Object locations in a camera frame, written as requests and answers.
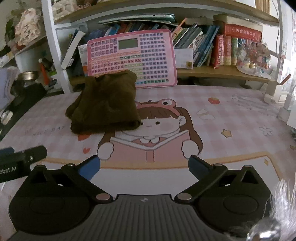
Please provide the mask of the black bag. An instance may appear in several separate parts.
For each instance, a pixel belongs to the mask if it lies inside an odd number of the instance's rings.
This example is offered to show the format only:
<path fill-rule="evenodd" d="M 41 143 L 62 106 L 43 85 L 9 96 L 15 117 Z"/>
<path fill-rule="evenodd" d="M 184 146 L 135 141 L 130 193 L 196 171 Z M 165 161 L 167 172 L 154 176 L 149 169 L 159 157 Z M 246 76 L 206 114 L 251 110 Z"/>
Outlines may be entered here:
<path fill-rule="evenodd" d="M 4 109 L 4 111 L 12 111 L 13 116 L 7 125 L 4 126 L 1 123 L 1 140 L 8 134 L 18 120 L 46 94 L 47 91 L 43 85 L 36 83 L 25 87 L 23 92 L 15 97 L 15 99 Z"/>

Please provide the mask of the white orange box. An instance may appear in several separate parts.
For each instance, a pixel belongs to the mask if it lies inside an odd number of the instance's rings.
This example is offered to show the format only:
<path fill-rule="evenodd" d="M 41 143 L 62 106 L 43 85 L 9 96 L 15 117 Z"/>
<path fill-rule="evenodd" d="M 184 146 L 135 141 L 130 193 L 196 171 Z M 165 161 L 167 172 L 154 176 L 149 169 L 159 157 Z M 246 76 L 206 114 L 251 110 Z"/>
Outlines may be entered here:
<path fill-rule="evenodd" d="M 78 46 L 78 52 L 83 68 L 84 75 L 88 75 L 88 65 L 87 65 L 87 44 Z"/>

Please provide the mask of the pink keyboard learning toy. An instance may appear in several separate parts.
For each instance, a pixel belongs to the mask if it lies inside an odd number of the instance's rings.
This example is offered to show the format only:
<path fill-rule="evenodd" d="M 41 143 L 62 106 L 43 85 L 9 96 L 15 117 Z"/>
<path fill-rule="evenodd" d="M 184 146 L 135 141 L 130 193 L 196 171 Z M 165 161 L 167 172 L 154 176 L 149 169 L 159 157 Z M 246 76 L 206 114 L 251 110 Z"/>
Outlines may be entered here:
<path fill-rule="evenodd" d="M 178 76 L 171 31 L 134 31 L 89 40 L 87 70 L 93 77 L 129 70 L 137 76 L 137 88 L 175 86 Z"/>

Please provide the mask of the red thick dictionary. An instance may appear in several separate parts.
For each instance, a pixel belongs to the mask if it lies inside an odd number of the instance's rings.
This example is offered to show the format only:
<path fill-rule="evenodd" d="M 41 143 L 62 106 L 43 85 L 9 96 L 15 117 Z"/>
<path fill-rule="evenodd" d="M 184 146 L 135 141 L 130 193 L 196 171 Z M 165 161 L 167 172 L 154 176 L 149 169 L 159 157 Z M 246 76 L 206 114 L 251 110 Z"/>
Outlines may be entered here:
<path fill-rule="evenodd" d="M 232 38 L 250 39 L 257 42 L 262 39 L 260 31 L 233 24 L 225 24 L 223 34 Z"/>

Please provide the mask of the pink flower ornament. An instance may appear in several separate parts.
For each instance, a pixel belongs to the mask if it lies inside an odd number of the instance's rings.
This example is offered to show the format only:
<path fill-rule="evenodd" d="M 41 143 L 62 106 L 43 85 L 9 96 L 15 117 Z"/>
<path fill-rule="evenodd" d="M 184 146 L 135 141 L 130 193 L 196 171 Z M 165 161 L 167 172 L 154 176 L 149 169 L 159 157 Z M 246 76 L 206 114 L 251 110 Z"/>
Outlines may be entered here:
<path fill-rule="evenodd" d="M 271 56 L 267 44 L 247 40 L 238 45 L 236 68 L 243 74 L 271 80 L 267 73 Z"/>

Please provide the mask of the white wrist watch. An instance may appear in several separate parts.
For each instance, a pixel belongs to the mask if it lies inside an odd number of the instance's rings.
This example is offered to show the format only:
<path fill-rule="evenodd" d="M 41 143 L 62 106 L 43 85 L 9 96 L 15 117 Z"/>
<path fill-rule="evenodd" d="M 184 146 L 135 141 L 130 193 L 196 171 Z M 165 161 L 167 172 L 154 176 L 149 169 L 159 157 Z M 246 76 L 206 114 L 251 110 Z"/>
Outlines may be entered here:
<path fill-rule="evenodd" d="M 8 122 L 10 121 L 10 119 L 13 116 L 13 112 L 8 110 L 8 111 L 4 111 L 1 115 L 1 123 L 5 126 L 8 124 Z"/>

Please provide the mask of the dark olive green garment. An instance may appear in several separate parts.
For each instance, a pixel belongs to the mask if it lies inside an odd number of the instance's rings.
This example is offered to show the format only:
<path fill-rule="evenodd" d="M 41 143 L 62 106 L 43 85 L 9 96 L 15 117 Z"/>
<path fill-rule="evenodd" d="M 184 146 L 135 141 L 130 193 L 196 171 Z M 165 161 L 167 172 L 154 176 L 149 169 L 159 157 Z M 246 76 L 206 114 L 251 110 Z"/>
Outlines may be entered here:
<path fill-rule="evenodd" d="M 66 109 L 75 134 L 135 130 L 141 119 L 135 104 L 137 76 L 129 71 L 86 77 L 85 87 Z"/>

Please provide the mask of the white leaning book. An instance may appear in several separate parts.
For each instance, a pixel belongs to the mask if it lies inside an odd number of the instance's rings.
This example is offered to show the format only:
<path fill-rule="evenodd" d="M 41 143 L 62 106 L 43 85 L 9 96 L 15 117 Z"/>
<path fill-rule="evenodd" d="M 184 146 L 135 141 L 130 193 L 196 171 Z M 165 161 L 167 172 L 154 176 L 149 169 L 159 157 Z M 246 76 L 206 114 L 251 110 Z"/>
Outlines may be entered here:
<path fill-rule="evenodd" d="M 85 36 L 84 32 L 82 32 L 81 30 L 75 30 L 75 32 L 71 38 L 70 45 L 67 49 L 66 55 L 61 63 L 62 69 L 65 70 L 72 65 L 72 63 L 74 62 L 73 56 L 76 51 L 76 48 L 78 47 L 79 42 L 81 41 L 81 39 L 84 36 Z"/>

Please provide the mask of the pink cartoon desk mat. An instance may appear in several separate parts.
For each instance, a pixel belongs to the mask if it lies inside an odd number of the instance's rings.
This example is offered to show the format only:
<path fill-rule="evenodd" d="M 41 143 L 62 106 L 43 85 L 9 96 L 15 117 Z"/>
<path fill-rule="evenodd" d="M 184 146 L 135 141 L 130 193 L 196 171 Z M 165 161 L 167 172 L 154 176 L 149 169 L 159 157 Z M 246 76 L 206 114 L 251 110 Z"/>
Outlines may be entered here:
<path fill-rule="evenodd" d="M 77 94 L 62 94 L 36 103 L 1 146 L 20 150 L 43 144 L 49 157 L 68 161 L 98 154 L 102 170 L 93 181 L 112 191 L 180 190 L 193 179 L 186 169 L 187 156 L 196 151 L 205 159 L 270 151 L 293 174 L 295 142 L 290 128 L 261 97 L 253 90 L 208 86 L 138 90 L 143 124 L 103 140 L 101 134 L 70 131 L 65 110 Z"/>

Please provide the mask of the metal bowl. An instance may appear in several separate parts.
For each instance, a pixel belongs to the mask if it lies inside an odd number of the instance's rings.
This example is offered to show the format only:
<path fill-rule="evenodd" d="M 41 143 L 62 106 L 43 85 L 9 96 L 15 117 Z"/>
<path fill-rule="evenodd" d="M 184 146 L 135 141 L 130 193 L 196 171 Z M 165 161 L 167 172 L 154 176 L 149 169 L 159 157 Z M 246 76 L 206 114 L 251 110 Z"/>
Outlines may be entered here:
<path fill-rule="evenodd" d="M 39 78 L 39 72 L 38 71 L 26 71 L 23 73 L 20 73 L 17 77 L 18 81 L 35 81 Z"/>

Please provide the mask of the white shelf post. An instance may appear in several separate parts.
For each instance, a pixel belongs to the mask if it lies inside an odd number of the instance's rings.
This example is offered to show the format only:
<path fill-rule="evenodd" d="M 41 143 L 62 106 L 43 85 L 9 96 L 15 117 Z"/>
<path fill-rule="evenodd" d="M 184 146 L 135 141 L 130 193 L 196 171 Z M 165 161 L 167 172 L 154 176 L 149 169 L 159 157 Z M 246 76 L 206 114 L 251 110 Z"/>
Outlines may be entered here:
<path fill-rule="evenodd" d="M 73 88 L 70 84 L 68 73 L 61 67 L 62 54 L 54 24 L 51 1 L 41 0 L 41 4 L 48 45 L 56 68 L 58 82 L 62 86 L 64 93 L 71 93 Z"/>

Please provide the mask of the lavender folded cloth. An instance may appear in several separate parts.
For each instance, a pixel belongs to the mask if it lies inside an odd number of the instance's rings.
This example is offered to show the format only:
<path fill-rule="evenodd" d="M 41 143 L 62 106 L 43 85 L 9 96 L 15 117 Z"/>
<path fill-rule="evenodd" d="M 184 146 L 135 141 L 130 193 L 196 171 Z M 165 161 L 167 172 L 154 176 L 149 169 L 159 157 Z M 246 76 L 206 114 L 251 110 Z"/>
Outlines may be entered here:
<path fill-rule="evenodd" d="M 1 68 L 0 70 L 0 109 L 4 110 L 15 98 L 11 94 L 13 82 L 16 80 L 20 71 L 15 66 Z"/>

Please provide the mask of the white charger plug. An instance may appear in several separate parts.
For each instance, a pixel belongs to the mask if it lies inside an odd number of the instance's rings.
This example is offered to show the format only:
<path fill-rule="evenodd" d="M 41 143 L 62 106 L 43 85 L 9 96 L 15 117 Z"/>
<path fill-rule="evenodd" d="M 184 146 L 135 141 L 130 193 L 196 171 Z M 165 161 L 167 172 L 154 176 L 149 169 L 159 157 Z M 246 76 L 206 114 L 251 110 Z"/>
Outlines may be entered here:
<path fill-rule="evenodd" d="M 280 108 L 278 117 L 280 118 L 281 121 L 284 121 L 287 123 L 289 117 L 290 117 L 290 112 L 292 110 L 292 106 L 294 105 L 295 102 L 295 85 L 291 87 L 289 93 L 287 94 L 287 98 L 285 100 L 285 103 L 283 107 Z"/>

